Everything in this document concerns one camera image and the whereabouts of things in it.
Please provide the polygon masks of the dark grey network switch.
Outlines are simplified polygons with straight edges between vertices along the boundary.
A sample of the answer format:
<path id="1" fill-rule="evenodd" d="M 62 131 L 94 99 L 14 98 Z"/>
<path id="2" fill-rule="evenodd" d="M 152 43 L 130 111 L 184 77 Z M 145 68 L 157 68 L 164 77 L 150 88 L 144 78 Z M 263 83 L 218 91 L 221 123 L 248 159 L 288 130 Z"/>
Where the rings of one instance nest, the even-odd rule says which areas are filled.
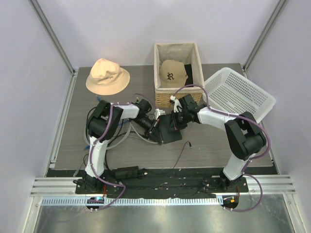
<path id="1" fill-rule="evenodd" d="M 181 132 L 173 127 L 171 115 L 159 116 L 159 132 L 164 144 L 182 140 Z"/>

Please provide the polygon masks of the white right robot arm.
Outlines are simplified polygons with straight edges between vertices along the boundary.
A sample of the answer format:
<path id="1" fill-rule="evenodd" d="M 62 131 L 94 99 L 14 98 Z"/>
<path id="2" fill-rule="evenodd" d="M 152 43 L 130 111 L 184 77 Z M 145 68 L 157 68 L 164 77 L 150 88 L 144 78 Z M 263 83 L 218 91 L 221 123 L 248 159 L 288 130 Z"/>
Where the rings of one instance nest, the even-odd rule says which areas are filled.
<path id="1" fill-rule="evenodd" d="M 238 115 L 214 109 L 208 104 L 198 105 L 190 94 L 179 99 L 172 95 L 170 103 L 173 104 L 171 117 L 174 130 L 184 129 L 189 122 L 196 122 L 226 133 L 232 154 L 220 172 L 217 188 L 226 192 L 236 189 L 251 160 L 264 156 L 270 149 L 267 132 L 250 112 Z"/>

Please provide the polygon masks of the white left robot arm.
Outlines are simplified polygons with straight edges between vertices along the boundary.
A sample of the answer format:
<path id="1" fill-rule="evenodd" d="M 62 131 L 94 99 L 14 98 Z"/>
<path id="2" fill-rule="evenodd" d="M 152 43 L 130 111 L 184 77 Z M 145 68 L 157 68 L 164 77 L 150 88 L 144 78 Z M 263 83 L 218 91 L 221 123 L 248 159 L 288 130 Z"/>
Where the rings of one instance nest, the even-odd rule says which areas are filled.
<path id="1" fill-rule="evenodd" d="M 120 120 L 128 119 L 145 130 L 143 139 L 161 144 L 159 123 L 161 111 L 155 110 L 154 119 L 147 115 L 152 107 L 146 100 L 114 105 L 105 100 L 99 102 L 93 113 L 87 118 L 86 129 L 89 136 L 89 154 L 81 187 L 94 194 L 100 193 L 104 183 L 104 159 L 109 141 L 113 138 Z"/>

